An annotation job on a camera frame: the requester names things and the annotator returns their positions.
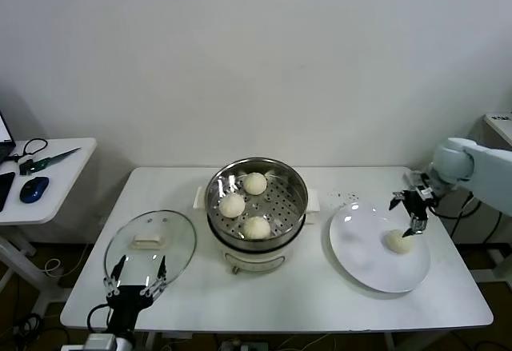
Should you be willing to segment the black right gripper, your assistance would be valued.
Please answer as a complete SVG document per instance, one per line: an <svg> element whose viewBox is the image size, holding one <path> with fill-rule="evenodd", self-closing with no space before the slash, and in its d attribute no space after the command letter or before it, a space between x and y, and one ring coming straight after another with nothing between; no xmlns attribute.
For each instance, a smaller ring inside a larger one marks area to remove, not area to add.
<svg viewBox="0 0 512 351"><path fill-rule="evenodd" d="M402 203L410 215L410 226L402 234L402 237L423 234L427 224L426 211L429 207L436 207L438 202L439 199L435 195L429 194L426 199L423 199L420 193L415 190L393 192L389 210Z"/></svg>

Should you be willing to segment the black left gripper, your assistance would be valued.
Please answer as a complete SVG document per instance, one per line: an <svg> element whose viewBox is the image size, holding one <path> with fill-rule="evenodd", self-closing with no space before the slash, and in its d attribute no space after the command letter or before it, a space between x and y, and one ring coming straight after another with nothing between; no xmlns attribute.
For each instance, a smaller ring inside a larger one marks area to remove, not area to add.
<svg viewBox="0 0 512 351"><path fill-rule="evenodd" d="M103 278L108 306L112 314L108 329L134 329L138 315L151 307L154 298L158 298L166 288L166 257L163 256L158 267L156 279L146 287L144 285L121 285L119 280L126 262L122 255L112 271Z"/></svg>

